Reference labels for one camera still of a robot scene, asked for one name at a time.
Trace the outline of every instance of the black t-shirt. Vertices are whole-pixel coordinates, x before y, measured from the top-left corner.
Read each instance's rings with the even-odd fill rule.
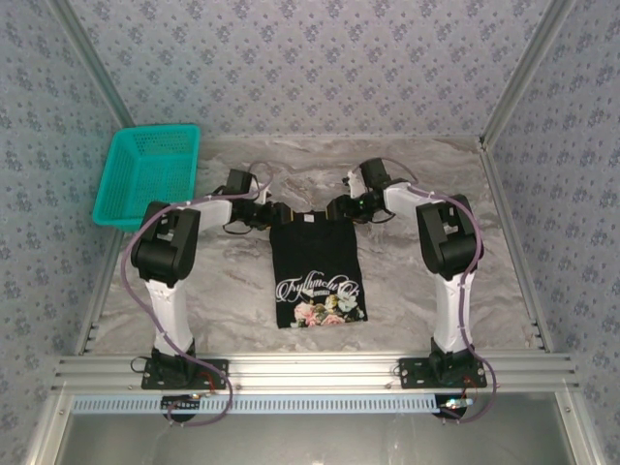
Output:
[[[353,222],[296,213],[269,233],[278,327],[367,321]]]

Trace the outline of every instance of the cable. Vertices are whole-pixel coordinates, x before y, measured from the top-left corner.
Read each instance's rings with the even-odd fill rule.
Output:
[[[253,166],[260,165],[260,164],[263,164],[263,165],[267,166],[268,169],[270,168],[268,163],[261,162],[261,161],[254,162]],[[192,201],[180,201],[180,202],[177,202],[177,203],[171,203],[167,207],[162,208],[155,215],[153,215],[152,217],[150,217],[148,220],[146,220],[144,222],[144,224],[140,227],[138,232],[136,232],[134,234],[134,236],[131,238],[131,240],[129,241],[129,244],[127,245],[127,247],[125,248],[125,251],[123,252],[123,256],[122,256],[121,261],[120,261],[120,278],[121,278],[121,281],[123,283],[123,286],[125,287],[125,289],[127,290],[127,293],[129,294],[129,296],[149,316],[149,318],[151,319],[151,321],[155,325],[156,329],[162,334],[164,340],[168,343],[168,345],[175,352],[177,352],[181,357],[183,357],[183,358],[185,358],[185,359],[187,359],[187,360],[189,360],[189,361],[191,361],[191,362],[193,362],[193,363],[195,363],[197,365],[200,365],[200,366],[206,368],[207,370],[209,370],[210,372],[214,373],[215,375],[219,376],[220,378],[222,378],[224,380],[224,382],[226,383],[226,386],[228,387],[229,398],[228,398],[226,406],[224,407],[224,410],[222,412],[220,412],[215,417],[210,418],[210,419],[206,419],[204,421],[196,421],[196,422],[193,422],[193,423],[182,423],[184,426],[205,426],[205,425],[208,425],[208,424],[215,423],[215,422],[219,421],[220,419],[222,419],[223,417],[225,417],[226,414],[228,413],[228,411],[233,406],[233,384],[231,383],[231,380],[226,375],[226,373],[224,373],[223,371],[219,370],[217,367],[213,366],[211,363],[208,363],[206,361],[202,361],[199,358],[196,358],[194,356],[189,356],[189,355],[185,354],[185,352],[183,352],[182,349],[180,349],[176,344],[174,344],[174,342],[168,337],[168,334],[164,330],[164,327],[162,326],[162,324],[160,323],[159,319],[157,318],[157,315],[155,315],[155,312],[153,311],[151,306],[148,305],[146,302],[142,301],[142,299],[136,294],[136,292],[132,289],[131,285],[129,284],[129,280],[127,279],[127,261],[129,260],[129,257],[131,256],[132,249],[134,248],[136,243],[140,240],[140,238],[142,237],[144,232],[146,230],[148,230],[153,224],[155,224],[155,222],[157,222],[165,214],[173,211],[174,209],[176,209],[178,207],[188,207],[188,206],[191,206],[191,205],[198,205],[200,203],[210,202],[210,201],[213,201],[213,200],[231,201],[231,200],[235,200],[235,199],[252,199],[253,196],[255,196],[257,194],[260,194],[264,189],[266,189],[268,187],[268,185],[271,183],[272,180],[273,180],[273,173],[271,171],[269,171],[269,180],[265,183],[265,185],[263,187],[259,188],[255,192],[248,192],[247,194],[230,195],[230,196],[207,195],[207,196],[204,196],[204,197],[193,199]]]
[[[474,347],[472,346],[472,343],[467,337],[467,331],[465,330],[465,282],[466,282],[467,276],[474,270],[474,268],[476,267],[476,264],[478,263],[478,260],[481,258],[481,254],[482,254],[481,229],[480,229],[480,226],[478,225],[478,222],[476,221],[476,218],[474,218],[474,215],[472,214],[472,212],[460,201],[456,201],[455,199],[448,197],[448,196],[444,196],[442,194],[426,192],[414,186],[409,186],[408,189],[410,192],[418,196],[428,197],[429,199],[432,199],[432,200],[450,203],[451,205],[461,210],[465,214],[465,216],[467,216],[467,218],[469,219],[469,221],[472,223],[474,227],[474,235],[476,236],[476,252],[474,253],[474,257],[472,258],[472,261],[469,263],[469,265],[467,266],[467,268],[461,275],[461,279],[459,283],[460,292],[458,294],[458,324],[461,330],[461,337],[463,338],[463,342],[465,343],[467,350],[470,352],[472,357],[474,357],[477,361],[479,361],[480,363],[482,363],[488,368],[488,371],[491,374],[491,379],[493,381],[493,388],[491,390],[491,398],[488,401],[488,403],[484,406],[482,410],[480,410],[478,413],[476,413],[472,417],[461,419],[459,416],[455,415],[453,412],[450,412],[446,409],[442,409],[442,411],[445,411],[445,413],[448,413],[452,415],[453,417],[456,417],[457,422],[471,423],[472,421],[476,421],[480,417],[484,416],[491,409],[491,407],[495,403],[495,398],[497,396],[497,376],[495,374],[495,370],[493,370],[493,367],[491,366],[491,364],[488,362],[486,358],[476,353]]]

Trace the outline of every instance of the metal rail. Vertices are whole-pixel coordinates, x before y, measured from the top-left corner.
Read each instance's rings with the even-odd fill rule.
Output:
[[[556,392],[577,389],[574,362],[566,354],[538,351],[481,351],[497,373],[499,392]],[[232,355],[230,377],[237,393],[386,393],[403,390],[394,370],[405,354]],[[130,369],[132,356],[68,356],[60,360],[52,390],[71,394],[153,393],[140,389],[141,374]],[[490,391],[490,387],[481,389]],[[174,392],[191,392],[179,390]],[[418,393],[454,389],[416,389]]]

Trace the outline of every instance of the mounting plate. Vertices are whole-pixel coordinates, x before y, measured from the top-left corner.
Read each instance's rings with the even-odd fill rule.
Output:
[[[486,388],[486,375],[482,363],[474,360],[470,366],[463,370],[459,368],[459,378],[453,383],[441,383],[427,358],[400,358],[398,359],[400,386],[403,389],[429,389],[429,388],[473,388],[471,383],[464,381],[469,378],[476,383],[476,388]]]
[[[210,363],[227,375],[229,374],[230,364],[228,360],[222,358],[201,358],[201,360]],[[214,373],[208,373],[210,376],[209,379],[209,376],[207,376],[206,373],[208,373],[208,370],[199,366],[197,369],[197,375],[192,381],[187,383],[183,373],[179,373],[178,371],[170,369],[167,366],[157,365],[153,362],[153,359],[150,358],[144,365],[141,387],[144,390],[205,390],[210,388],[212,381],[214,390],[227,389],[224,379]]]

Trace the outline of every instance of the floral print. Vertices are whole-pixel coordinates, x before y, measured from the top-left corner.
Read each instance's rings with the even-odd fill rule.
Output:
[[[365,314],[357,305],[357,298],[346,292],[343,286],[338,288],[337,294],[330,294],[325,303],[315,303],[312,299],[312,290],[303,290],[302,294],[309,298],[294,308],[294,319],[291,327],[331,326],[343,323],[357,322]]]

